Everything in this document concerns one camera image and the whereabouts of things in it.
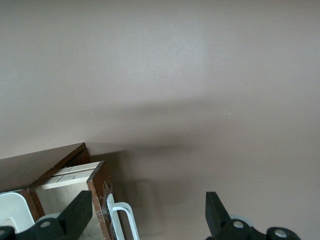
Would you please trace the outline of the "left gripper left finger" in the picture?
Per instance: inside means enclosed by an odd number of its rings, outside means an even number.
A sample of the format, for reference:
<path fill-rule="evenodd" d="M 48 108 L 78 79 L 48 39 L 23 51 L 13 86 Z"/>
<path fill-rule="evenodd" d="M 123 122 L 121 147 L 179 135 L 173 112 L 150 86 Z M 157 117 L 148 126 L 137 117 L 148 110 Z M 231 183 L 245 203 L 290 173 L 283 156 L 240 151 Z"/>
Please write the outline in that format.
<path fill-rule="evenodd" d="M 0 238 L 2 240 L 78 240 L 92 215 L 92 192 L 83 190 L 56 218 L 39 220 L 21 233 L 15 233 L 12 226 L 2 226 Z"/>

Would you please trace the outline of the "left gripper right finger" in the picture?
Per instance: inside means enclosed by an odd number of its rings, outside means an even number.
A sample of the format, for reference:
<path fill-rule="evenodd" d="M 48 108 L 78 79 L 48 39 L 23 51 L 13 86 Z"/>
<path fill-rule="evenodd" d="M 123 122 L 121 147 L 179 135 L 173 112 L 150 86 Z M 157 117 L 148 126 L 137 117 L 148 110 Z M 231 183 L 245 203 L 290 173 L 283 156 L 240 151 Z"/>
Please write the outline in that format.
<path fill-rule="evenodd" d="M 283 227 L 270 227 L 266 233 L 256 230 L 245 217 L 230 215 L 218 194 L 206 192 L 205 218 L 210 231 L 209 240 L 299 240 L 293 231 Z"/>

